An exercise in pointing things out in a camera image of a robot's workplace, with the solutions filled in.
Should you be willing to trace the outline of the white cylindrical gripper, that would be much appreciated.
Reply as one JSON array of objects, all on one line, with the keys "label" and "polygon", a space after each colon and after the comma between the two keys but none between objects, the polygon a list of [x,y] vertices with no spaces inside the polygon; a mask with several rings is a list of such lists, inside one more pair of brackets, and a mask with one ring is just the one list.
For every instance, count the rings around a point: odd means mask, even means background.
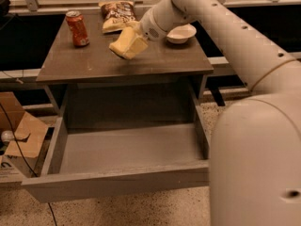
[{"label": "white cylindrical gripper", "polygon": [[[166,36],[163,30],[155,21],[155,7],[150,8],[141,18],[140,27],[143,35],[148,40],[161,40]],[[132,27],[125,27],[117,40],[109,44],[109,49],[118,56],[132,59],[148,48],[148,42],[142,36],[137,36]]]}]

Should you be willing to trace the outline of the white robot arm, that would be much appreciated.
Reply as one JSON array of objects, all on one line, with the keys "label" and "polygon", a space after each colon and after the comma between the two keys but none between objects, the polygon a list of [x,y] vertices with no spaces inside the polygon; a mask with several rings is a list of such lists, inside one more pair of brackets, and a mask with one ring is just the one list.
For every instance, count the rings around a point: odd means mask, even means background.
[{"label": "white robot arm", "polygon": [[200,22],[250,92],[211,136],[211,225],[301,226],[299,60],[218,0],[162,0],[109,47],[131,59],[188,20]]}]

